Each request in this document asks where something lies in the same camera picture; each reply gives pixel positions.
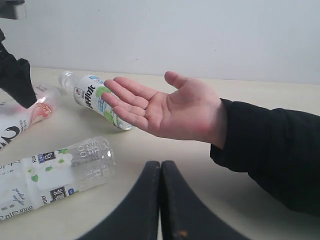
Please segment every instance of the black object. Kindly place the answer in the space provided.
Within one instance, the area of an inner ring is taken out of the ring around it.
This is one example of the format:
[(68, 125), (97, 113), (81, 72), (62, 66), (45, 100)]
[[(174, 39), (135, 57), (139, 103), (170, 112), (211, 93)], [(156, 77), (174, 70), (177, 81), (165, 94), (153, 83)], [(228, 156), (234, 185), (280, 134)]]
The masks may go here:
[(160, 164), (148, 161), (120, 205), (80, 240), (156, 240)]
[(202, 203), (173, 161), (161, 165), (160, 211), (164, 240), (248, 240)]
[(79, 240), (248, 240), (195, 195), (173, 161), (148, 161), (121, 204)]
[(30, 64), (23, 58), (16, 60), (3, 46), (5, 39), (0, 29), (0, 88), (27, 109), (37, 101), (30, 78)]

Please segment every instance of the table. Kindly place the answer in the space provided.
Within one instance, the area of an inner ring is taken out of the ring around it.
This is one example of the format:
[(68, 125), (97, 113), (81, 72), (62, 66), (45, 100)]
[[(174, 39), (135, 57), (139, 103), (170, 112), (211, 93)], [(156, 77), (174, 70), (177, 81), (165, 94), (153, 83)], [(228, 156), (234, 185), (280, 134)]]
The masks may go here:
[[(58, 84), (62, 71), (65, 70), (33, 67), (31, 79), (35, 83), (56, 86), (62, 92)], [(83, 70), (73, 72), (79, 76), (97, 75), (103, 80), (124, 76), (160, 91), (174, 91), (163, 76)], [(269, 109), (286, 108), (320, 115), (320, 85), (219, 79), (203, 81), (213, 86), (222, 98)], [(0, 100), (8, 98), (4, 92), (0, 93)], [(320, 219), (290, 212), (247, 174), (231, 172), (216, 165), (210, 159), (209, 144), (158, 138), (137, 128), (121, 132), (96, 112), (77, 105), (72, 96), (64, 92), (59, 109), (50, 118), (31, 126), (0, 151), (0, 164), (54, 151), (98, 135), (107, 137), (114, 150), (117, 168), (113, 179), (104, 185), (2, 221), (1, 239), (76, 239), (117, 207), (149, 160), (175, 161), (204, 204), (250, 239), (320, 239)]]

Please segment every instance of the white wall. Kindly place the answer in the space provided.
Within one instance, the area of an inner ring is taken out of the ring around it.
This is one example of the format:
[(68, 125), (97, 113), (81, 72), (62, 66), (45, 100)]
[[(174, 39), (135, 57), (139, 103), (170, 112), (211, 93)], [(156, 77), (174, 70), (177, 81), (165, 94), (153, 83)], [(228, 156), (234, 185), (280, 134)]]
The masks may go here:
[(320, 84), (320, 0), (26, 0), (0, 19), (35, 67)]

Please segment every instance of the green leaf graphic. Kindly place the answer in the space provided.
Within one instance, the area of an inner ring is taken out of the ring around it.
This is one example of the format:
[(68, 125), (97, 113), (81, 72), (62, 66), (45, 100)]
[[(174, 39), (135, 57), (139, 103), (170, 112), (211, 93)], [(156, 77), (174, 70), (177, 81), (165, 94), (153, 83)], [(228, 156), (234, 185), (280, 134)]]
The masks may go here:
[(108, 121), (109, 121), (110, 123), (114, 124), (114, 118), (112, 117), (112, 115), (111, 115), (109, 112), (105, 111), (105, 112), (103, 113), (103, 116), (104, 116), (106, 119), (108, 119)]
[(66, 149), (66, 148), (61, 149), (61, 150), (59, 150), (59, 153), (60, 154), (67, 154), (68, 153), (68, 149)]
[(36, 182), (36, 183), (38, 182), (38, 179), (39, 179), (39, 177), (38, 177), (37, 174), (31, 177), (31, 180)]
[(46, 171), (46, 172), (50, 172), (52, 169), (53, 169), (52, 166), (47, 166), (47, 167), (45, 168), (45, 171)]
[(106, 86), (100, 86), (96, 89), (95, 95), (97, 98), (101, 98), (103, 93), (110, 93), (111, 90), (107, 88)]

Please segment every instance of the black jacket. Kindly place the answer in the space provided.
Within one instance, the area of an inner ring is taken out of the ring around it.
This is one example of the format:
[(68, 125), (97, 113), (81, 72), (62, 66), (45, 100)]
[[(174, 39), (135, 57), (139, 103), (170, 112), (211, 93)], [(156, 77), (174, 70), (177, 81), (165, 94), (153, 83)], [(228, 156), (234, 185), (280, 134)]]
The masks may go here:
[(223, 150), (210, 157), (245, 172), (287, 208), (320, 217), (320, 116), (222, 99), (227, 111)]

